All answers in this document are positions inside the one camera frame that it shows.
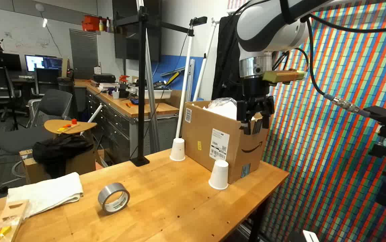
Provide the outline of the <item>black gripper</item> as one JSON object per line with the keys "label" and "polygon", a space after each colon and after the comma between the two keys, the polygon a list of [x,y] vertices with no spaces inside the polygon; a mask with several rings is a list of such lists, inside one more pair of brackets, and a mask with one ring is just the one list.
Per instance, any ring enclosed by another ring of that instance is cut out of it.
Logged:
{"label": "black gripper", "polygon": [[269,83],[260,78],[244,78],[241,81],[241,97],[237,101],[237,120],[245,134],[260,133],[263,120],[269,120],[275,113],[275,102],[268,95]]}

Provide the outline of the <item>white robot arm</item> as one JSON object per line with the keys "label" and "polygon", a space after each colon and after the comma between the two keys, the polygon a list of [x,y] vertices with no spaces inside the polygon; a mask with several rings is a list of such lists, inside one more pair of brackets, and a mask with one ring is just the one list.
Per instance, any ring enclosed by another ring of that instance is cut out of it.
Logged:
{"label": "white robot arm", "polygon": [[236,34],[240,48],[241,98],[237,120],[245,134],[269,126],[275,102],[268,97],[273,55],[299,47],[307,38],[306,18],[330,0],[251,0],[241,12]]}

